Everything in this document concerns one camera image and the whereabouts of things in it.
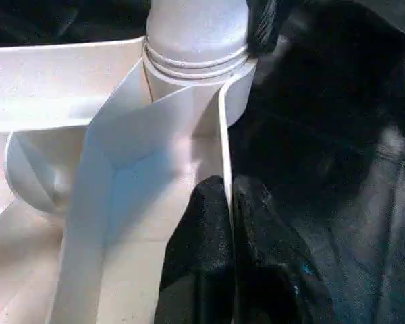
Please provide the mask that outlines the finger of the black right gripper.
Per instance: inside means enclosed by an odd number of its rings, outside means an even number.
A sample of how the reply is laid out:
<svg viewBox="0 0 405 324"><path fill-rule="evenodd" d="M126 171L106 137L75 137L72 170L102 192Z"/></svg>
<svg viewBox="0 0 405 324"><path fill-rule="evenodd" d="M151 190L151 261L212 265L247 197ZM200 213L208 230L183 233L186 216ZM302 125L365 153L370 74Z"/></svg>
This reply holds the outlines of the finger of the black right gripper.
<svg viewBox="0 0 405 324"><path fill-rule="evenodd" d="M275 50L283 23L292 11L290 0L247 1L249 9L247 44L252 58Z"/></svg>

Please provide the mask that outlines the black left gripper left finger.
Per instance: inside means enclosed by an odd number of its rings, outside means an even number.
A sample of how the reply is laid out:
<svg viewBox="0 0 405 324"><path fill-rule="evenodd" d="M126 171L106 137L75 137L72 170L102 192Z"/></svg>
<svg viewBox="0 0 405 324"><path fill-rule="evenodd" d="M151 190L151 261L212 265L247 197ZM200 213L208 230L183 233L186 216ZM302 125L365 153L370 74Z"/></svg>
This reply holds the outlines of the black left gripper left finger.
<svg viewBox="0 0 405 324"><path fill-rule="evenodd" d="M223 179L197 184L165 249L155 323L231 323L235 260Z"/></svg>

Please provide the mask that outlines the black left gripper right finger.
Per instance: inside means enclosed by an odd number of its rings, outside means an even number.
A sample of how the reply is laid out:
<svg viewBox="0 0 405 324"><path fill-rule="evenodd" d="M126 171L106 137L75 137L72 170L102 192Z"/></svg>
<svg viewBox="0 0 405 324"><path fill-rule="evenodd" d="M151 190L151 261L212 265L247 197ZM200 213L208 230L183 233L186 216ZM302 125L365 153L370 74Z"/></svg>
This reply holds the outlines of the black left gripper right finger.
<svg viewBox="0 0 405 324"><path fill-rule="evenodd" d="M239 323L326 323L327 286L299 233L256 178L233 186Z"/></svg>

